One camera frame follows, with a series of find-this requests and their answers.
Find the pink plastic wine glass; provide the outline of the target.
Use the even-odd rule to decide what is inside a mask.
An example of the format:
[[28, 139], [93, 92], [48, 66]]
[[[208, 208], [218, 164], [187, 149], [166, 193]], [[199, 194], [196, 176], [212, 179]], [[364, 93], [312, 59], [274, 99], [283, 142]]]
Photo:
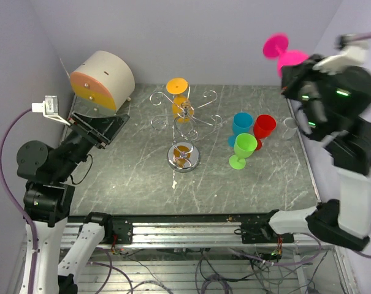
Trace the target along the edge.
[[289, 50], [289, 39], [285, 33], [271, 35], [264, 43], [262, 53], [267, 59], [277, 60], [277, 74], [280, 78], [284, 66], [296, 66], [309, 57], [302, 51]]

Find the clear wine glass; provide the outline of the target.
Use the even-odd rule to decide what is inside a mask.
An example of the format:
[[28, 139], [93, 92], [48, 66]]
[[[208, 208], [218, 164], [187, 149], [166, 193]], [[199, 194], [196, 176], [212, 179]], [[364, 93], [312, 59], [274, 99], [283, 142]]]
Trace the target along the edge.
[[297, 123], [294, 118], [286, 118], [282, 122], [281, 138], [283, 140], [291, 139], [297, 132]]

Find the red plastic wine glass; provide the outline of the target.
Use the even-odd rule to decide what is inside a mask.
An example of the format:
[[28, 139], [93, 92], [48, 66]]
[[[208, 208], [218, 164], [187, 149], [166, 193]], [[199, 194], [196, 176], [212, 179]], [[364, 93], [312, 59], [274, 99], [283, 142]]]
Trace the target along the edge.
[[253, 126], [253, 135], [257, 141], [256, 150], [262, 148], [262, 139], [267, 138], [275, 130], [276, 126], [277, 122], [271, 115], [263, 114], [256, 118]]

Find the orange plastic wine glass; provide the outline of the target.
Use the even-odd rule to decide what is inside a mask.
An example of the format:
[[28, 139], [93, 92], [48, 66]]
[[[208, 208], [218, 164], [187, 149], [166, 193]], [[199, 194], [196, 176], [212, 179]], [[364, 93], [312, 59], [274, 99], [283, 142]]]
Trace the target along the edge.
[[189, 99], [183, 94], [188, 90], [188, 82], [184, 78], [173, 78], [166, 84], [166, 90], [173, 95], [172, 114], [179, 123], [189, 122], [189, 114], [193, 114]]

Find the blue plastic wine glass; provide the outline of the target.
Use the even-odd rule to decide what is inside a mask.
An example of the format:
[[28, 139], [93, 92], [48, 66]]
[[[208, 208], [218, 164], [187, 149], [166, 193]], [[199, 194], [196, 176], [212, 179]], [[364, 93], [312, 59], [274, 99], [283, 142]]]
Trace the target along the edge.
[[235, 139], [242, 133], [249, 133], [253, 125], [253, 117], [246, 112], [240, 112], [234, 115], [232, 120], [233, 134], [228, 138], [228, 144], [231, 148], [234, 147]]

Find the green plastic wine glass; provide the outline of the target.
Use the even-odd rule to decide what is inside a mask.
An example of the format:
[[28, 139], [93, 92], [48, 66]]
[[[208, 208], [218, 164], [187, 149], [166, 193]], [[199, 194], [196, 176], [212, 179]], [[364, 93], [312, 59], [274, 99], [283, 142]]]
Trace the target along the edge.
[[246, 159], [254, 153], [257, 146], [257, 139], [252, 134], [239, 134], [235, 138], [234, 155], [229, 158], [229, 165], [235, 170], [245, 168]]

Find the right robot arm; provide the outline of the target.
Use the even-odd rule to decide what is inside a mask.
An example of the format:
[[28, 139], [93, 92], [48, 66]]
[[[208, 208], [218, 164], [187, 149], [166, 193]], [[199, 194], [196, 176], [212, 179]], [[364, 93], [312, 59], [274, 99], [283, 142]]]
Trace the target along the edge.
[[371, 122], [362, 113], [371, 104], [371, 72], [345, 65], [317, 69], [320, 55], [281, 68], [283, 97], [300, 103], [308, 139], [322, 142], [338, 173], [340, 196], [308, 209], [275, 210], [259, 228], [270, 243], [285, 233], [310, 234], [321, 241], [362, 251], [371, 233]]

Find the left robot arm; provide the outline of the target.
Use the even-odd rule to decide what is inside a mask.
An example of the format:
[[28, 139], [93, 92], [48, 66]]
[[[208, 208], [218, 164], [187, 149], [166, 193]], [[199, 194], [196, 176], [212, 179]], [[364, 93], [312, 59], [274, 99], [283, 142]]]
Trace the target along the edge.
[[111, 144], [128, 120], [129, 115], [93, 118], [72, 113], [70, 131], [58, 147], [33, 140], [18, 150], [17, 175], [27, 180], [23, 211], [31, 220], [26, 225], [28, 250], [21, 293], [77, 293], [80, 273], [96, 246], [112, 241], [113, 217], [89, 213], [80, 236], [59, 261], [76, 186], [66, 181], [93, 148]]

